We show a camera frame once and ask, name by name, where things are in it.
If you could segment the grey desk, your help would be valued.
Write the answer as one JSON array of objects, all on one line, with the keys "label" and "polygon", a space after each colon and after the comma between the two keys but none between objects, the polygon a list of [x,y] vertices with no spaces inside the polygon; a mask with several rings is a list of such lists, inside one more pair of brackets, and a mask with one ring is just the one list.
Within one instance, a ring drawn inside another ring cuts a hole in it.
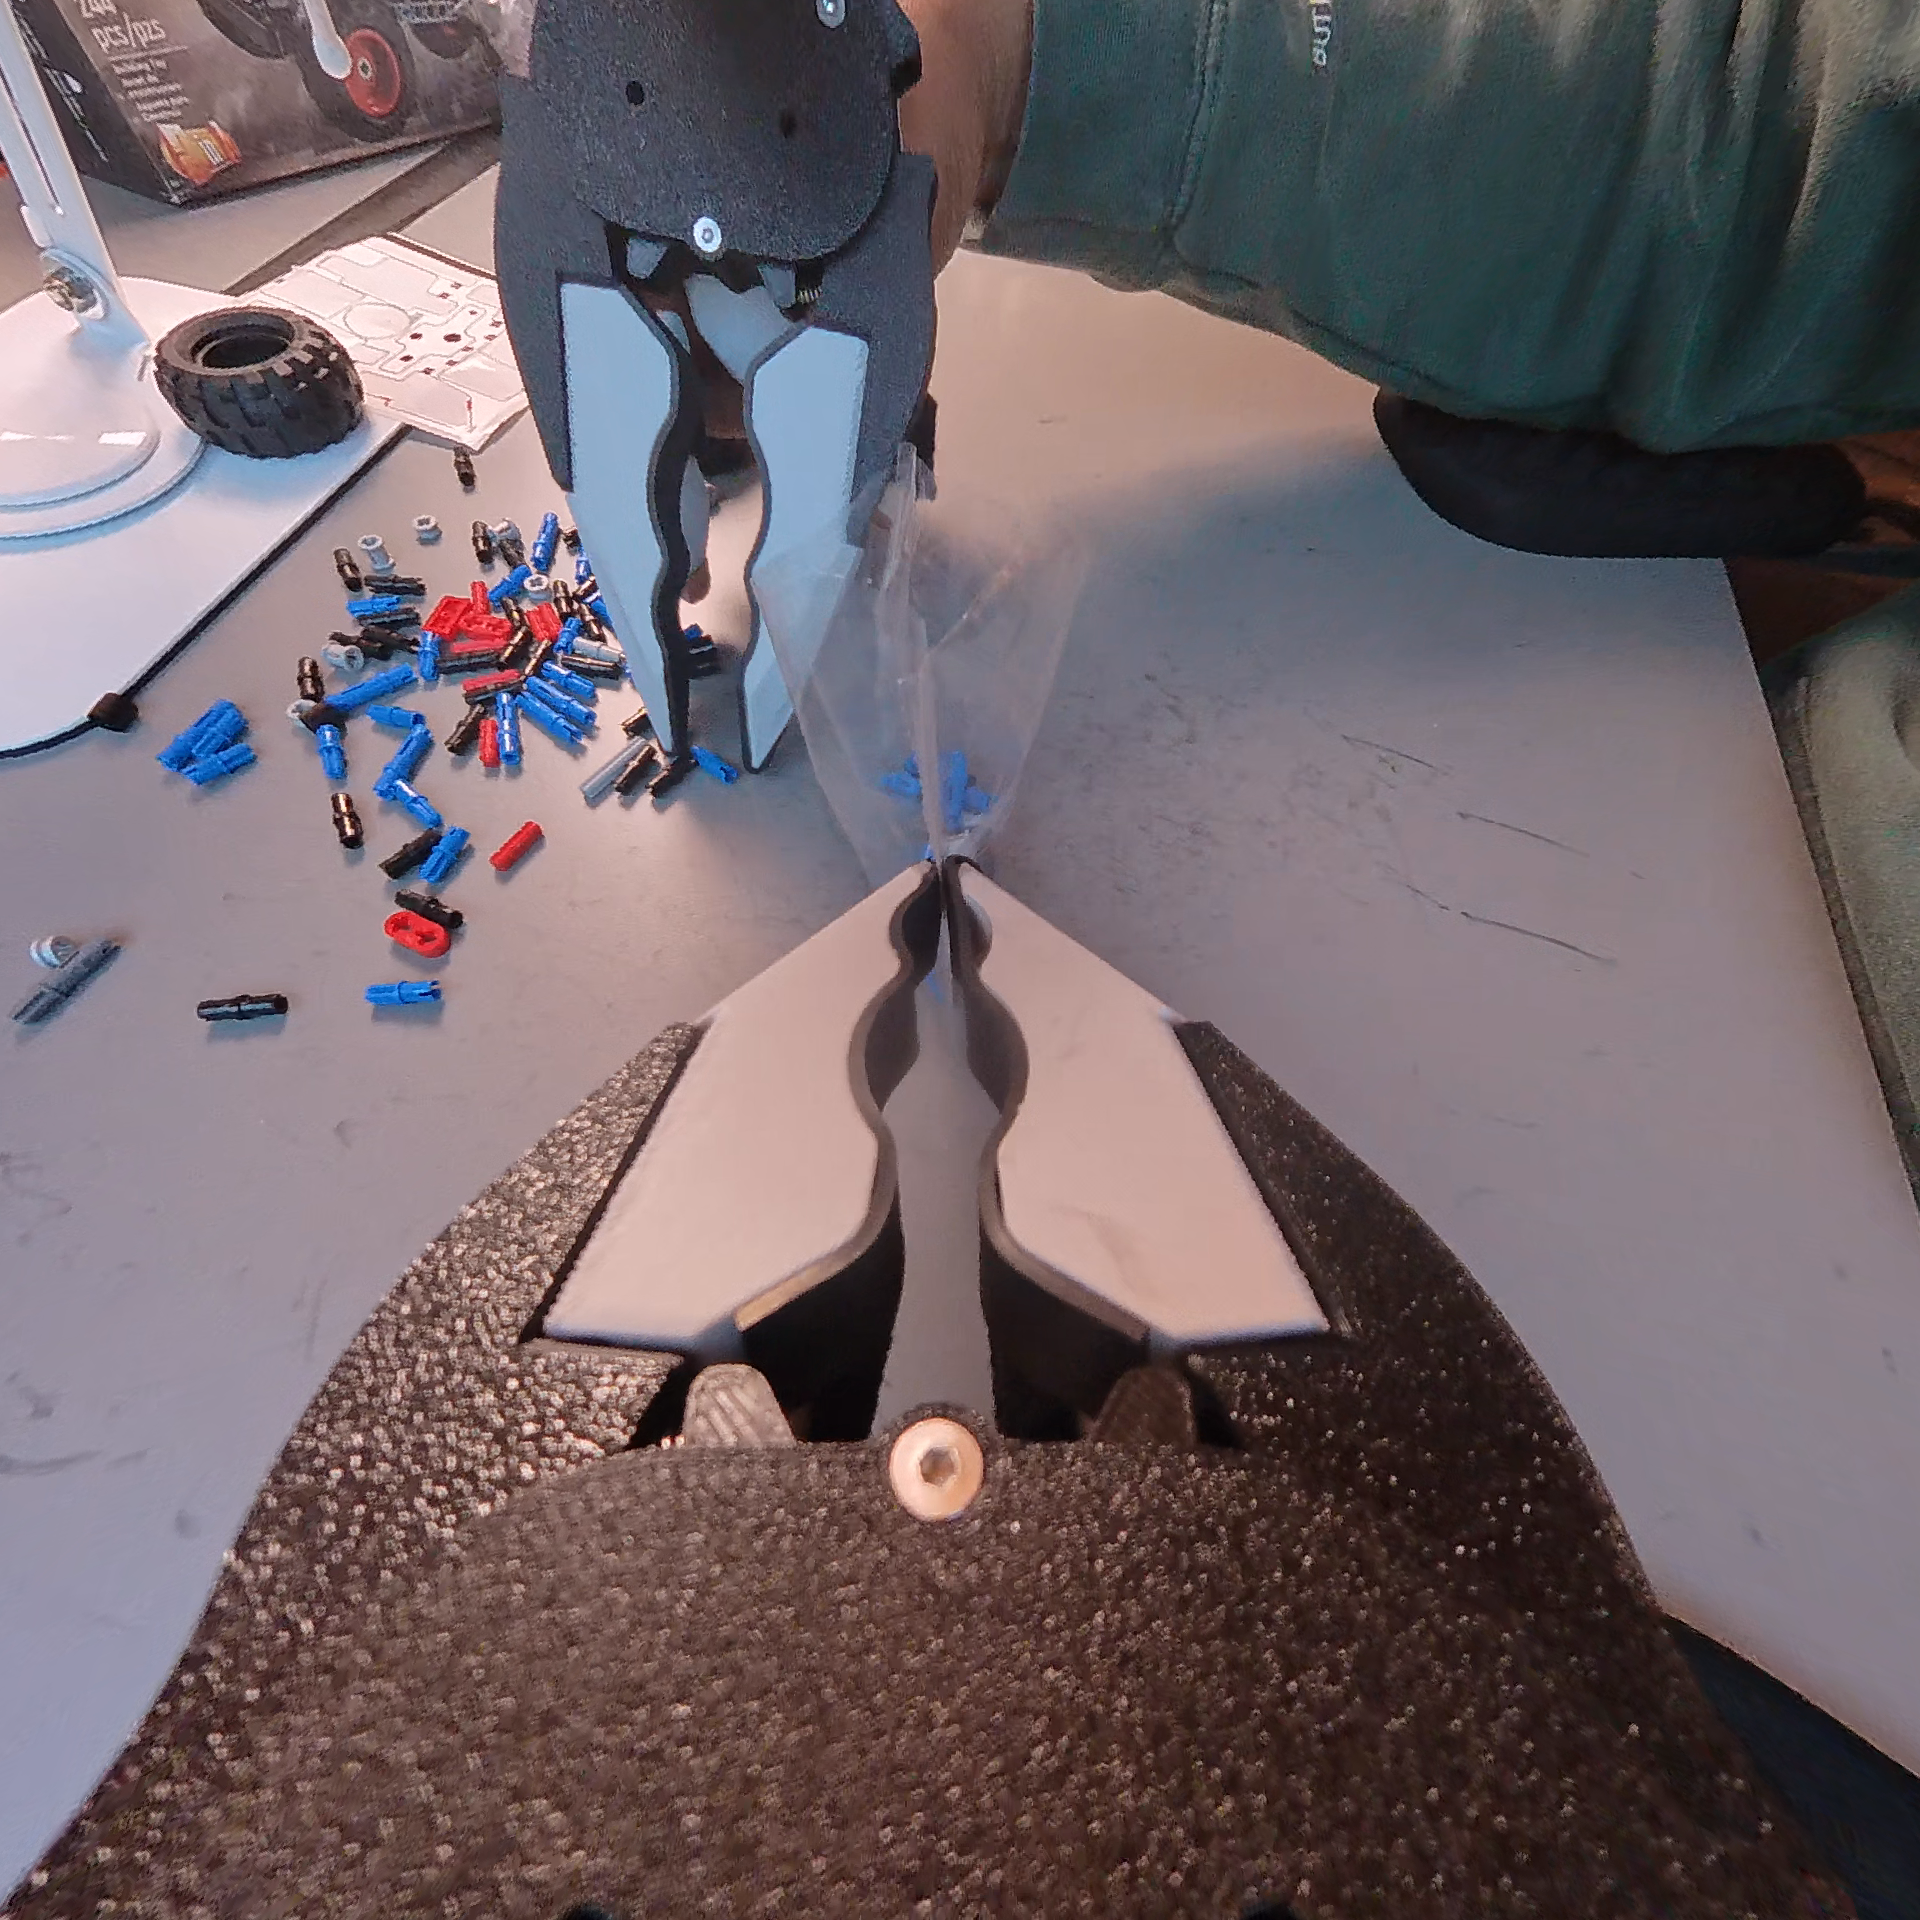
[{"label": "grey desk", "polygon": [[[1404,490],[1371,395],[1163,298],[959,257],[941,492],[1095,557],[994,879],[1218,1023],[1528,1342],[1673,1614],[1915,1767],[1915,1214],[1731,591]],[[2,1875],[169,1673],[396,1273],[660,1026],[864,894],[794,742],[664,804],[435,756],[475,840],[384,1018],[363,800],[283,718],[329,553],[459,508],[396,443],[141,702],[2,765]],[[283,992],[205,1026],[200,998]]]}]

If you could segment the small cluster of toy pins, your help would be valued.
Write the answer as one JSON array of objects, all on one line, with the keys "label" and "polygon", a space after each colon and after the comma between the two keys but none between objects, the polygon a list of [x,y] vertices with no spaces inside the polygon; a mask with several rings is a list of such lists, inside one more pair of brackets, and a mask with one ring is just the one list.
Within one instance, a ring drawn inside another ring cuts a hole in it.
[{"label": "small cluster of toy pins", "polygon": [[973,765],[959,746],[937,754],[930,772],[924,772],[919,761],[906,754],[899,768],[877,772],[877,790],[899,804],[930,804],[948,843],[981,836],[999,804],[999,796],[977,780]]}]

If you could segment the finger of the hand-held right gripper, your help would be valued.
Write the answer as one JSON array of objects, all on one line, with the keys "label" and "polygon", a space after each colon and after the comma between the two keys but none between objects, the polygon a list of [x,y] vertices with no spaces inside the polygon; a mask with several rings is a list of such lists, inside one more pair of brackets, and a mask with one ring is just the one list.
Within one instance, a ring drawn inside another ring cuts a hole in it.
[{"label": "finger of the hand-held right gripper", "polygon": [[560,286],[570,512],[668,756],[688,742],[683,596],[708,554],[688,348],[625,286]]},{"label": "finger of the hand-held right gripper", "polygon": [[772,754],[858,561],[848,517],[864,367],[858,337],[791,325],[746,369],[759,533],[746,554],[750,644],[739,675],[739,728],[750,769]]}]

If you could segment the white desk lamp stand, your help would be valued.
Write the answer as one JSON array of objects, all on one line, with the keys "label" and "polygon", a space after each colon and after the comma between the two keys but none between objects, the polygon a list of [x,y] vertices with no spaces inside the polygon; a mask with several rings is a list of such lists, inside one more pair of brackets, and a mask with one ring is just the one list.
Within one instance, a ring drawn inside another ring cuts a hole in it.
[{"label": "white desk lamp stand", "polygon": [[2,754],[89,732],[397,437],[373,407],[297,460],[209,451],[161,398],[164,328],[230,301],[120,282],[2,5],[2,155],[41,289],[2,309]]}]

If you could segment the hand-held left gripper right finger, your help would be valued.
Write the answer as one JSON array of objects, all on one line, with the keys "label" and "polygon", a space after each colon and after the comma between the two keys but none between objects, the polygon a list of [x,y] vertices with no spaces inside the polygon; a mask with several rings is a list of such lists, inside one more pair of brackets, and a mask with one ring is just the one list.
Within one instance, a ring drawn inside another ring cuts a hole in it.
[{"label": "hand-held left gripper right finger", "polygon": [[1138,1344],[1325,1331],[1174,1012],[973,864],[953,938],[1010,1262]]}]

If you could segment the white sticker sheet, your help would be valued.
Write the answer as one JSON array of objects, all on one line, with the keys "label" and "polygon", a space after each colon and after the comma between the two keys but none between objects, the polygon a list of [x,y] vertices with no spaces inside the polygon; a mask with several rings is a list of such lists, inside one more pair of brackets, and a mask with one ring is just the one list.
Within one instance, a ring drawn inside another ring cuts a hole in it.
[{"label": "white sticker sheet", "polygon": [[452,257],[374,235],[276,275],[259,301],[319,320],[370,405],[468,451],[526,411],[500,286]]}]

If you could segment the toy truck set box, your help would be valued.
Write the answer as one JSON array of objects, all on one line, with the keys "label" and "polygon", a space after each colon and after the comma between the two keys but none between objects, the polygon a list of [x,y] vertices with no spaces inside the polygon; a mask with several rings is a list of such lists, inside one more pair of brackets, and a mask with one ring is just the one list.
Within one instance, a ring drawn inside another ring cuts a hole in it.
[{"label": "toy truck set box", "polygon": [[94,179],[173,207],[496,122],[500,2],[17,2]]}]

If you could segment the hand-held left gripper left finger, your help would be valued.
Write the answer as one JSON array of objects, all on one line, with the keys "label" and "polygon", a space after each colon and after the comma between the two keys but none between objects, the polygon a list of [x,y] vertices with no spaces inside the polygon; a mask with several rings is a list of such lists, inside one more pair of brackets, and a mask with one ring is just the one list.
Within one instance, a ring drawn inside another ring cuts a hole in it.
[{"label": "hand-held left gripper left finger", "polygon": [[726,996],[547,1306],[553,1337],[729,1356],[877,1245],[941,876],[910,864]]}]

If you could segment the clear plastic bag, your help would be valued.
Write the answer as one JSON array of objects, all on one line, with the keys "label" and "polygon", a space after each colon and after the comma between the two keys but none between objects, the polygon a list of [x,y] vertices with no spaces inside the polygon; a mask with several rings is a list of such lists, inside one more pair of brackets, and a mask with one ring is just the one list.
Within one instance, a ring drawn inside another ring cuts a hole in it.
[{"label": "clear plastic bag", "polygon": [[[1076,536],[1047,517],[949,487],[913,446],[868,490],[858,561],[791,724],[871,887],[949,856],[981,860],[1005,827],[1087,577]],[[948,843],[930,804],[899,804],[877,772],[906,754],[930,772],[965,750],[999,796],[981,836]]]}]

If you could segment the person's right hand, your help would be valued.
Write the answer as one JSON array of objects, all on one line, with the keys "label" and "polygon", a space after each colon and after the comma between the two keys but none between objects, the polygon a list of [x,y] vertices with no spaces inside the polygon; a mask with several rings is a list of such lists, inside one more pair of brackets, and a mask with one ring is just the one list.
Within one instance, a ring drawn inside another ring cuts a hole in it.
[{"label": "person's right hand", "polygon": [[930,257],[941,275],[981,229],[1014,167],[1033,64],[1033,2],[902,2],[919,79],[902,95],[902,148],[932,161]]}]

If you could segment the person's right forearm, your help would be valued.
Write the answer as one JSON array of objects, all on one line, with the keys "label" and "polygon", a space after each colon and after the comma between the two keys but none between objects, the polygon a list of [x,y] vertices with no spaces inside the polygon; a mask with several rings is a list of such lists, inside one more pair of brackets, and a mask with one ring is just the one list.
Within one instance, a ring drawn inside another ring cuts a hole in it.
[{"label": "person's right forearm", "polygon": [[981,250],[1650,451],[1915,424],[1915,2],[1036,2]]}]

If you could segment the grey toy connector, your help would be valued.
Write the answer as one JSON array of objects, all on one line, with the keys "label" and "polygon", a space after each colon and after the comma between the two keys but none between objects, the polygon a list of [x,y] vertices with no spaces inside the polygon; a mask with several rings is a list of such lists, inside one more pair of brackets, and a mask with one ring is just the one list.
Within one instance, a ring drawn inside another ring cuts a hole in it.
[{"label": "grey toy connector", "polygon": [[63,1014],[63,1009],[83,992],[83,987],[103,974],[120,954],[120,939],[103,938],[78,942],[63,932],[45,932],[28,946],[28,960],[38,968],[37,987],[12,1005],[12,1023],[38,1027]]}]

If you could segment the large pile of toy pins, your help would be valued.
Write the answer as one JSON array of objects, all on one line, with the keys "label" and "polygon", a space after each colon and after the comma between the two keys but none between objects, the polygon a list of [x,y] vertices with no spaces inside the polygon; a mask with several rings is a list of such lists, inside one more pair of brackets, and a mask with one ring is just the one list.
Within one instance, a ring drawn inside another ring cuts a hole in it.
[{"label": "large pile of toy pins", "polygon": [[485,574],[436,601],[424,596],[421,577],[387,569],[374,536],[359,554],[337,549],[357,627],[329,638],[319,657],[297,660],[289,724],[326,780],[334,836],[345,852],[365,852],[363,808],[350,793],[350,728],[378,733],[374,765],[363,765],[373,808],[411,827],[378,869],[413,912],[428,912],[419,887],[456,876],[473,850],[470,830],[421,788],[435,754],[512,772],[526,733],[570,754],[605,745],[609,756],[580,784],[583,804],[654,800],[688,768],[720,784],[740,777],[731,756],[708,746],[673,754],[644,702],[614,713],[620,689],[637,689],[637,653],[614,632],[609,596],[577,528],[547,512],[532,540],[508,520],[475,520],[470,536]]}]

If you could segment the black toy tyre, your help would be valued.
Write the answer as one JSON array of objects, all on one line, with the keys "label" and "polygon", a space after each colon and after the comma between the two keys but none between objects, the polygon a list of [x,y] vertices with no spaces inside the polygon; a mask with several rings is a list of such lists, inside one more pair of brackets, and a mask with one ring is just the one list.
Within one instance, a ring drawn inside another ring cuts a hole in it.
[{"label": "black toy tyre", "polygon": [[209,446],[253,460],[324,451],[363,421],[363,378],[319,323],[270,304],[200,313],[152,355],[157,393]]}]

